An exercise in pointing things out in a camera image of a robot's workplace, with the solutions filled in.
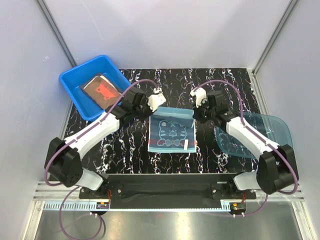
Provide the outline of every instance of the blue towel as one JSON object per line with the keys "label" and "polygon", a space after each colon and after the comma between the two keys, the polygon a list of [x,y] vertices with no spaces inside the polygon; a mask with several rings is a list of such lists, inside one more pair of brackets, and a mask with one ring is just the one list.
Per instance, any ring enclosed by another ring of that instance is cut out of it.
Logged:
{"label": "blue towel", "polygon": [[196,129],[193,110],[159,107],[149,120],[148,151],[195,153]]}

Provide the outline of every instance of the transparent blue sheet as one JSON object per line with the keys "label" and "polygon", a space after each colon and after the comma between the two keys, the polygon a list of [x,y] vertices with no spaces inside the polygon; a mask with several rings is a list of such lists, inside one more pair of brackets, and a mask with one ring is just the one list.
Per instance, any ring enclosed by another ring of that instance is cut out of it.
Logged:
{"label": "transparent blue sheet", "polygon": [[[280,118],[250,112],[244,112],[243,116],[251,126],[268,139],[281,146],[288,144],[293,147],[289,128]],[[241,142],[219,127],[216,128],[216,141],[220,149],[226,154],[242,158],[255,158]]]}

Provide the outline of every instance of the black and white marble surface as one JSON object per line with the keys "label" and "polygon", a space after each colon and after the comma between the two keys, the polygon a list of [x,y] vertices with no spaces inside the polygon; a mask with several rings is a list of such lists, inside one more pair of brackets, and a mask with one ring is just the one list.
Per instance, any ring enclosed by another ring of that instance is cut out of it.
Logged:
{"label": "black and white marble surface", "polygon": [[[157,82],[166,97],[164,107],[173,108],[191,109],[191,89],[208,80],[225,80],[239,90],[246,112],[259,113],[250,78],[244,68],[126,69],[121,72],[132,83],[139,79]],[[150,84],[141,83],[139,87],[151,93]],[[204,89],[221,90],[229,98],[231,108],[239,109],[237,96],[230,87],[216,83]],[[65,137],[88,124],[90,122],[84,121],[73,106]],[[230,156],[220,150],[212,122],[196,124],[196,153],[148,152],[148,126],[148,120],[136,121],[128,128],[105,137],[84,156],[82,165],[107,174],[235,173],[257,168],[255,159]]]}

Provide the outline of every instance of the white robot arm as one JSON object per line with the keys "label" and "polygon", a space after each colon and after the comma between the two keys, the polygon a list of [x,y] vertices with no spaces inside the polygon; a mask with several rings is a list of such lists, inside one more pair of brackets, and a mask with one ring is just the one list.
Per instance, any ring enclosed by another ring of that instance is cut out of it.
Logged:
{"label": "white robot arm", "polygon": [[159,88],[146,97],[142,90],[132,87],[123,97],[121,105],[117,105],[107,117],[107,112],[104,112],[97,120],[78,133],[64,140],[54,138],[50,142],[44,168],[62,146],[72,142],[52,162],[48,172],[66,187],[76,185],[99,192],[106,179],[82,167],[81,160],[84,155],[103,138],[135,119],[148,118],[165,102],[166,99]]}
{"label": "white robot arm", "polygon": [[200,123],[213,121],[217,127],[239,140],[259,161],[257,171],[242,172],[226,184],[230,196],[251,189],[261,189],[267,194],[272,194],[293,184],[295,182],[293,173],[277,152],[289,163],[296,178],[299,178],[292,147],[280,146],[271,141],[245,119],[241,119],[239,113],[229,110],[221,91],[207,94],[199,87],[191,91],[190,95],[194,98],[194,119]]}

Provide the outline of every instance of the white wall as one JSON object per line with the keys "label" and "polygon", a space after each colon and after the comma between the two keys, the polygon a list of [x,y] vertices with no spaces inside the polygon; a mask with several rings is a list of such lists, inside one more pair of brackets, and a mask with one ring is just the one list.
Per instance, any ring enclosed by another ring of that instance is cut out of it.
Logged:
{"label": "white wall", "polygon": [[320,236],[320,1],[300,1],[257,74],[271,115],[289,126],[300,184]]}
{"label": "white wall", "polygon": [[0,239],[21,239],[50,140],[69,97],[70,68],[35,0],[0,1]]}
{"label": "white wall", "polygon": [[253,68],[290,0],[45,0],[77,63]]}

